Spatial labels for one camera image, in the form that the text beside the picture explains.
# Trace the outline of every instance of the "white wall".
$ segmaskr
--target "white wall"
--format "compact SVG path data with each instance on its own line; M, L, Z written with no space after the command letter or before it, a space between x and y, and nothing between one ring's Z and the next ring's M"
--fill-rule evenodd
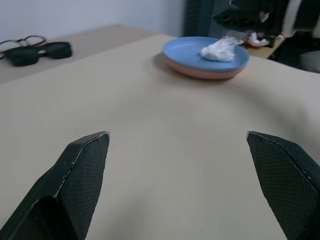
M0 42L123 23L179 36L185 0L0 0Z

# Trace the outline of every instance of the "eyeglasses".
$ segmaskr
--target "eyeglasses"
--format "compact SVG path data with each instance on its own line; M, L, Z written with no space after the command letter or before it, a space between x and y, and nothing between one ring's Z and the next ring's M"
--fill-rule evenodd
M40 38L41 41L30 45L30 38ZM7 59L16 67L36 64L41 57L64 59L72 56L72 48L69 42L57 41L48 43L43 36L31 35L24 39L6 40L0 42L0 45L9 42L17 43L19 47L1 52L3 56L0 57L0 60Z

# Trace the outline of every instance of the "pink plate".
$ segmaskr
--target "pink plate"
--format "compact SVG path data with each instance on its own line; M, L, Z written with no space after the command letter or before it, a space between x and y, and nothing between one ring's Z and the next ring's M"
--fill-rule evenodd
M207 79L207 80L223 80L223 79L230 79L236 76L237 74L241 73L246 67L242 67L235 71L229 71L229 72L214 72L214 71L202 71L202 70L196 70L192 68L188 68L185 66L181 66L167 57L164 57L168 65L176 70L177 72L194 77L197 79Z

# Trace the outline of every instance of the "sunglasses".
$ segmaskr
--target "sunglasses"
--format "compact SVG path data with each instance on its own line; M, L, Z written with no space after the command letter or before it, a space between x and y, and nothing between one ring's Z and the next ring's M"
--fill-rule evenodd
M41 41L31 45L29 42L31 38L40 38ZM3 56L0 57L0 60L7 59L16 67L36 64L41 57L65 59L72 56L72 48L69 42L57 41L47 43L47 39L43 36L31 35L24 39L6 40L0 42L0 45L9 42L17 43L19 47L1 52Z

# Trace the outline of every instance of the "desk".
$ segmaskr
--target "desk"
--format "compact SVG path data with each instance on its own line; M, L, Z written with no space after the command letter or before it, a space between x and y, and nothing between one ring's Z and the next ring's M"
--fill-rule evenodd
M285 41L284 38L275 40L274 46L272 48L270 47L260 47L258 49L247 48L246 50L251 56L268 59L280 47L280 45L284 41Z
M320 75L252 57L231 80L197 81L164 63L170 36L97 33L104 44L79 34L74 57L14 68L19 78L0 62L0 225L68 143L108 130L86 240L285 240L246 133L289 139L319 160Z

